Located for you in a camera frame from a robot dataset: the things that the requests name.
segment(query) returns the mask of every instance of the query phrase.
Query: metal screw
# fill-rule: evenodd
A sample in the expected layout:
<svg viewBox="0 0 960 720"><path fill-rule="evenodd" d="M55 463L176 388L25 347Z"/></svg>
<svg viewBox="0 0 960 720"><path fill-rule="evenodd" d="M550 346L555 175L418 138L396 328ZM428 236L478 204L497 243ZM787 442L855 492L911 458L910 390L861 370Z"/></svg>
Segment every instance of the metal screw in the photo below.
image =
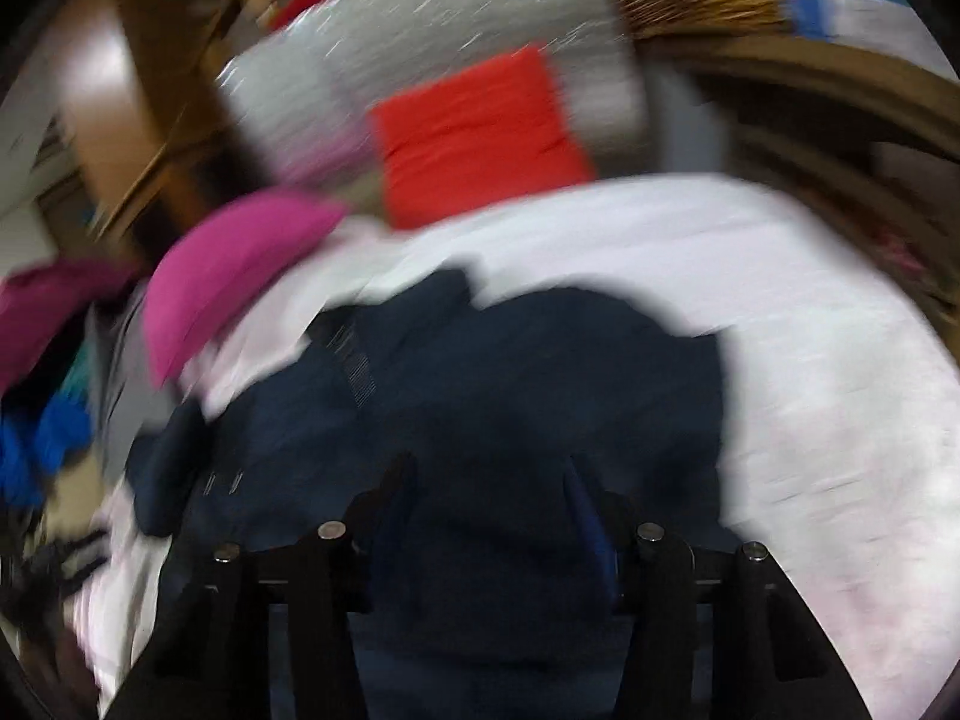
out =
<svg viewBox="0 0 960 720"><path fill-rule="evenodd" d="M664 537L664 529L656 522L644 522L637 527L637 537L642 541L660 541Z"/></svg>
<svg viewBox="0 0 960 720"><path fill-rule="evenodd" d="M743 554L747 556L748 560L763 562L770 556L770 550L759 541L748 541L743 545Z"/></svg>
<svg viewBox="0 0 960 720"><path fill-rule="evenodd" d="M339 519L331 519L330 522L323 523L317 529L317 535L324 541L336 541L337 538L342 538L346 534L347 526Z"/></svg>
<svg viewBox="0 0 960 720"><path fill-rule="evenodd" d="M237 557L240 557L239 544L221 544L213 553L213 560L216 562L233 562Z"/></svg>

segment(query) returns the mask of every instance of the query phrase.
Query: pink cushion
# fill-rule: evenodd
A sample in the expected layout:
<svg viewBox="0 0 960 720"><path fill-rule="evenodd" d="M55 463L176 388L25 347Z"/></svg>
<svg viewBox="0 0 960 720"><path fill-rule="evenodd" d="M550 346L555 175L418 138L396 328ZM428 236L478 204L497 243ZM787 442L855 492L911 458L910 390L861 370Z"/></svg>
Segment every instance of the pink cushion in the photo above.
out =
<svg viewBox="0 0 960 720"><path fill-rule="evenodd" d="M274 279L347 215L288 188L258 191L210 215L167 252L147 286L144 335L154 384L227 328Z"/></svg>

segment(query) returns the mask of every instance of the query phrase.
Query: pink object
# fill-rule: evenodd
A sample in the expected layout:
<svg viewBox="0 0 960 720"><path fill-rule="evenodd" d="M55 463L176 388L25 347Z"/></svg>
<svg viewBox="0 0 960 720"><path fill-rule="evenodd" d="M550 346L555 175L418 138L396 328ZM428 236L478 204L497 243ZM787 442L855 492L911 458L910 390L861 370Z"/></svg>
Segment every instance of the pink object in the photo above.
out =
<svg viewBox="0 0 960 720"><path fill-rule="evenodd" d="M67 319L123 293L134 271L107 260L59 260L0 285L0 394L27 377Z"/></svg>
<svg viewBox="0 0 960 720"><path fill-rule="evenodd" d="M217 211L167 252L147 286L144 335L160 386L227 328L272 280L315 250L347 208L275 188Z"/></svg>

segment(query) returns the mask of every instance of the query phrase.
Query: bed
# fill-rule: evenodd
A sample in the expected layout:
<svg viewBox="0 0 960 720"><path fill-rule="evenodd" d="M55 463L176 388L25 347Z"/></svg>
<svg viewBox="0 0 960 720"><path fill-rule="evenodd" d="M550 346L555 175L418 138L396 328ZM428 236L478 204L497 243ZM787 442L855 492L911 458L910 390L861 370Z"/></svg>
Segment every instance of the bed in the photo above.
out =
<svg viewBox="0 0 960 720"><path fill-rule="evenodd" d="M783 194L718 175L616 179L411 235L348 218L184 384L213 417L298 357L316 312L382 301L443 264L463 265L484 304L575 284L677 333L718 330L730 377L724 524L770 545L873 717L923 713L960 654L960 382L896 286ZM116 662L136 659L152 627L142 583L155 581L165 545L154 549L128 615L138 643L97 640L102 631L85 642L114 683ZM106 571L83 591L78 630L109 616L116 581Z"/></svg>

